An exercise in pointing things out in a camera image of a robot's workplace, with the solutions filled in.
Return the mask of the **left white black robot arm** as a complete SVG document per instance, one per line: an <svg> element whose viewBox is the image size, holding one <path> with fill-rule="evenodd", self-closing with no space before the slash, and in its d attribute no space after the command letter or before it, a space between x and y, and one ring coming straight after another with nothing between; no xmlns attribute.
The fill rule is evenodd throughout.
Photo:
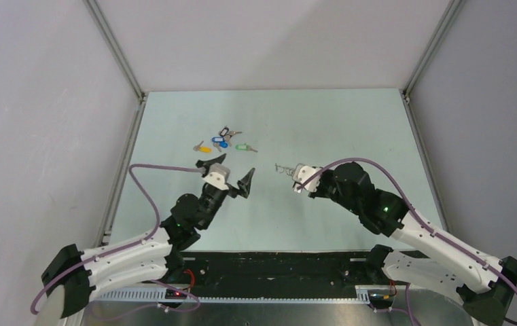
<svg viewBox="0 0 517 326"><path fill-rule="evenodd" d="M232 185L230 169L223 165L225 158L199 160L193 168L180 169L200 174L204 183L199 196L180 196L166 219L135 176L137 165L130 165L130 177L153 207L155 226L115 244L84 250L76 244L61 248L41 275L43 289L31 304L37 324L55 325L114 289L163 278L169 283L180 281L185 274L182 251L200 239L200 231L209 228L227 197L249 197L255 169Z"/></svg>

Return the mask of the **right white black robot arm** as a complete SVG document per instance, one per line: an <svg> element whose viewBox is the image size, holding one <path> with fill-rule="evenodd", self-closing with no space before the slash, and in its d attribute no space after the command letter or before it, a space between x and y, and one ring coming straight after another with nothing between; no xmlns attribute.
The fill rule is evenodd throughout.
<svg viewBox="0 0 517 326"><path fill-rule="evenodd" d="M359 218L364 228L416 249L413 258L391 247L376 245L364 266L375 284L386 279L443 295L484 325L516 322L506 314L517 297L517 259L498 258L459 240L424 218L394 178L379 164L396 193L378 189L360 165L362 158L342 159L326 167L299 164L293 190L310 198L326 198Z"/></svg>

